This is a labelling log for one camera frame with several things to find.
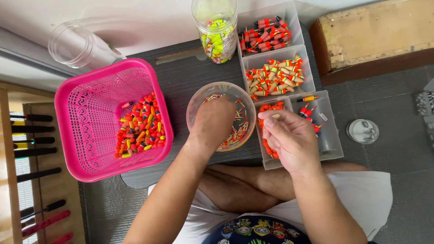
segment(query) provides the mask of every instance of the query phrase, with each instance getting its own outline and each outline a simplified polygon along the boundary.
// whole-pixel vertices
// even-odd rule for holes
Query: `clear plastic bowl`
[[[247,110],[247,118],[249,122],[249,127],[247,128],[247,132],[245,136],[238,141],[237,143],[228,145],[228,146],[220,146],[217,149],[217,152],[228,152],[232,151],[234,149],[237,149],[241,147],[247,140],[250,138],[250,136],[253,133],[253,130],[255,129],[255,121],[256,121],[256,109],[253,104],[252,99],[250,98],[249,94],[247,94],[243,89],[241,89],[239,86],[234,85],[232,83],[228,82],[214,82],[211,84],[208,84],[202,88],[200,88],[191,98],[190,102],[188,103],[187,107],[187,127],[188,130],[191,131],[191,128],[194,124],[194,119],[196,118],[197,110],[199,109],[199,106],[202,105],[203,101],[213,95],[213,94],[226,94],[230,96],[235,96],[246,107]]]

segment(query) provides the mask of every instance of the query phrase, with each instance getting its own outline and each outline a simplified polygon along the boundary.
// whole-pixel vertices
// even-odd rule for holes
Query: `gray floor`
[[[345,159],[390,172],[394,202],[379,244],[434,243],[434,155],[423,118],[414,112],[413,93],[434,77],[434,66],[325,87]],[[380,137],[372,145],[351,141],[353,119],[374,121]],[[80,185],[88,243],[121,243],[147,190],[126,187],[119,176]]]

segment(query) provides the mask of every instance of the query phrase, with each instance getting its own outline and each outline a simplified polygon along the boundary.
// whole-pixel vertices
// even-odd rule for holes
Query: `left hand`
[[[237,105],[230,102],[228,96],[202,104],[197,110],[188,140],[202,153],[214,153],[230,135],[236,111]]]

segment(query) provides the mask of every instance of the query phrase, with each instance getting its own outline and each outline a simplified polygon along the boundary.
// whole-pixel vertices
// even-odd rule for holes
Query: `clear plastic jar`
[[[126,59],[90,30],[73,22],[65,22],[53,30],[48,51],[57,62],[84,72]]]
[[[191,12],[208,57],[214,63],[230,60],[238,45],[237,0],[193,0]]]

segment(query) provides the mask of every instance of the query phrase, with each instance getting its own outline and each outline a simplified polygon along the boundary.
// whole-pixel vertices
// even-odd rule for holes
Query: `clear plastic organizer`
[[[255,104],[272,101],[275,99],[283,99],[290,96],[297,96],[304,93],[315,92],[315,84],[313,82],[313,76],[310,69],[309,57],[307,56],[306,47],[304,45],[293,46],[287,49],[279,49],[254,56],[240,58],[241,70],[243,72],[244,78],[244,88],[247,93],[250,93],[249,87],[247,85],[246,70],[261,69],[264,64],[268,63],[267,59],[282,61],[285,59],[294,59],[295,55],[298,55],[301,59],[303,59],[301,69],[305,70],[303,71],[303,76],[306,77],[306,79],[304,79],[302,85],[294,87],[294,92],[287,92],[282,95],[268,95],[264,97],[258,97],[258,101],[253,101]]]
[[[254,29],[254,22],[263,19],[274,19],[276,16],[281,17],[283,21],[288,24],[288,30],[291,31],[291,42],[286,44],[285,47],[283,47],[282,49],[286,49],[291,46],[303,45],[304,39],[301,31],[301,26],[298,19],[295,3],[292,0],[264,8],[259,8],[249,12],[239,13],[237,31],[238,33],[245,31],[246,27],[248,30]],[[258,54],[248,53],[246,56],[255,55]]]
[[[338,130],[336,128],[332,107],[330,105],[329,93],[327,91],[319,91],[299,96],[286,97],[283,99],[275,99],[273,101],[260,102],[255,104],[255,107],[256,111],[259,111],[259,108],[263,104],[272,105],[276,102],[282,101],[284,102],[284,105],[287,109],[290,109],[294,113],[298,114],[300,109],[304,107],[307,102],[297,102],[297,100],[308,96],[319,97],[313,101],[309,101],[308,109],[317,106],[312,112],[312,115],[309,117],[316,120],[316,125],[321,125],[322,123],[325,123],[325,125],[323,125],[320,129],[321,135],[318,137],[320,160],[342,158],[344,156],[344,153],[342,151]],[[279,159],[271,158],[271,156],[267,154],[266,149],[262,144],[261,130],[257,124],[256,130],[259,135],[258,137],[261,146],[264,168],[266,170],[269,170],[282,167]]]

